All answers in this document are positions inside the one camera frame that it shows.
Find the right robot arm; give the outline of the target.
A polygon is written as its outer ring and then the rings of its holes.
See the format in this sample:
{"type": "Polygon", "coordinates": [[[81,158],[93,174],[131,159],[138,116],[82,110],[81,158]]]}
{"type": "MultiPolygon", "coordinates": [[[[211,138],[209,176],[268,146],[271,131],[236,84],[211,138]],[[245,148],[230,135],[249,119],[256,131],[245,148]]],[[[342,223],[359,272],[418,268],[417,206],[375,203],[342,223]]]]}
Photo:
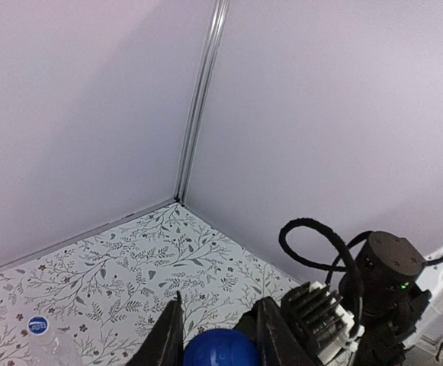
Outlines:
{"type": "Polygon", "coordinates": [[[443,253],[426,258],[408,239],[384,231],[363,232],[344,243],[330,228],[298,219],[279,234],[290,257],[295,252],[287,236],[300,227],[317,231],[337,249],[323,270],[343,274],[338,288],[328,281],[306,282],[280,301],[262,298],[236,329],[255,344],[264,365],[329,365],[343,355],[352,365],[401,365],[437,299],[419,279],[428,269],[443,269],[443,253]]]}

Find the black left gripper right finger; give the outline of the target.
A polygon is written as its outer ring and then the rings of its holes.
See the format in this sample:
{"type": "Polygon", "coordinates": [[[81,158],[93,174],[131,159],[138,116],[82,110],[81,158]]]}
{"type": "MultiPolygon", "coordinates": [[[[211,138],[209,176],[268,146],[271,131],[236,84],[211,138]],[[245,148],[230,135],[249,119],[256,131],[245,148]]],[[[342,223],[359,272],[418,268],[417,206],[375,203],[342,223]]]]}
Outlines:
{"type": "Polygon", "coordinates": [[[310,366],[310,356],[300,347],[271,297],[254,304],[256,345],[261,365],[310,366]]]}

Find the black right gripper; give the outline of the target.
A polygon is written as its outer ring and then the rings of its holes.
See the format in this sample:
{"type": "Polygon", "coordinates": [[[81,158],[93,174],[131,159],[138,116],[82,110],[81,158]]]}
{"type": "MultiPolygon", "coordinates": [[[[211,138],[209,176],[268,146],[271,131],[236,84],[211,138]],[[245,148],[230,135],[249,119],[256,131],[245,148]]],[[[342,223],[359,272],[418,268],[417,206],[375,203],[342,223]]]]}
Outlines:
{"type": "MultiPolygon", "coordinates": [[[[256,345],[256,311],[254,310],[254,305],[251,310],[241,316],[239,322],[235,325],[234,329],[247,336],[256,345]]],[[[309,353],[301,345],[300,347],[309,355],[309,353]]],[[[316,361],[315,358],[310,358],[313,361],[314,365],[320,365],[320,363],[316,361]]]]}

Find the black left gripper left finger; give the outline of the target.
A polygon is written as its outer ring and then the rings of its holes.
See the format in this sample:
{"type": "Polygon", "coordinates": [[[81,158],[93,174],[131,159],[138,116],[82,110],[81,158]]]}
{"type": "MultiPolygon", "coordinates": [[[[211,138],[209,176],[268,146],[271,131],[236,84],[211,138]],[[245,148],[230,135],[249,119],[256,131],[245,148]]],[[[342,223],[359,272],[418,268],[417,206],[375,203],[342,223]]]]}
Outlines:
{"type": "Polygon", "coordinates": [[[183,365],[184,333],[181,294],[170,300],[139,350],[129,360],[129,366],[183,365]]]}

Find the blue bottle cap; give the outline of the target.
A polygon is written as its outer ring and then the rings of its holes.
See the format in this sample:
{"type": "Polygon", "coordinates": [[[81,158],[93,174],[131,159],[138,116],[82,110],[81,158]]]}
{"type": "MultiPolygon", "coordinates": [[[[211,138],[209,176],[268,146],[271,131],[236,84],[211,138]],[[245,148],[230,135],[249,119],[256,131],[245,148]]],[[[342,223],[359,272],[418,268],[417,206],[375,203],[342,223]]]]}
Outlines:
{"type": "Polygon", "coordinates": [[[183,365],[259,366],[253,341],[234,329],[211,329],[196,335],[186,346],[183,365]]]}

